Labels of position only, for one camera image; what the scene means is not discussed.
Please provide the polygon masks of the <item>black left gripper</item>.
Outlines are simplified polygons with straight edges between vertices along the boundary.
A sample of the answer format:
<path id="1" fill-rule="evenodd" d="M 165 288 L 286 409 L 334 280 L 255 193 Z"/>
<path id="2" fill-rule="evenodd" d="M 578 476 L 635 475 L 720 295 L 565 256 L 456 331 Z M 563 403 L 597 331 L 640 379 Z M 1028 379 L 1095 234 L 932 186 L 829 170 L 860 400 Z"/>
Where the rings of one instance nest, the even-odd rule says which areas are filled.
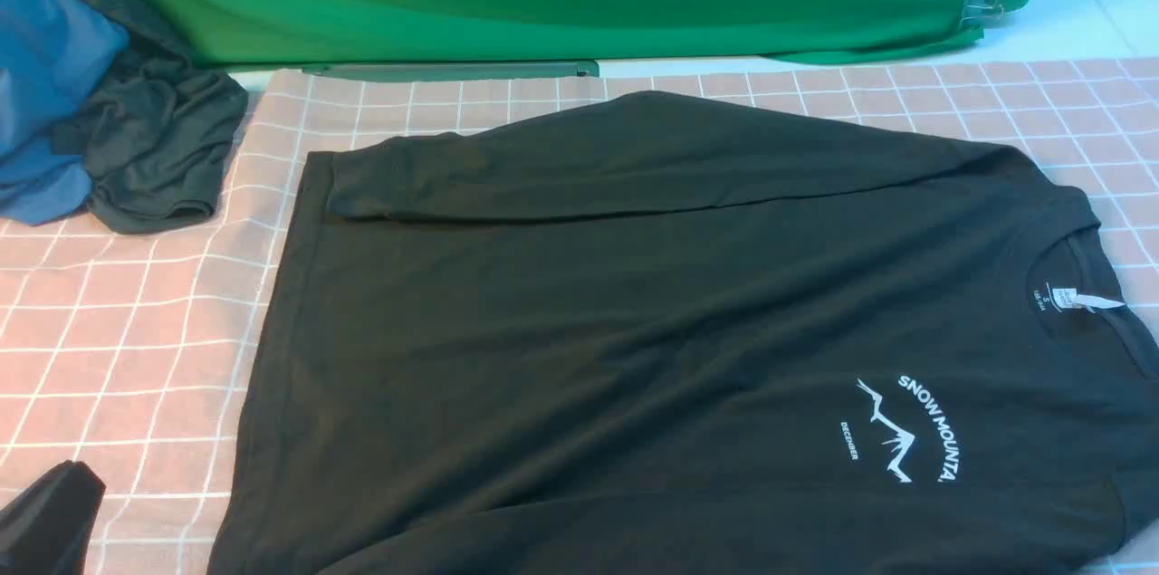
<path id="1" fill-rule="evenodd" d="M 105 483 L 83 461 L 65 460 L 3 505 L 3 574 L 82 574 Z"/>

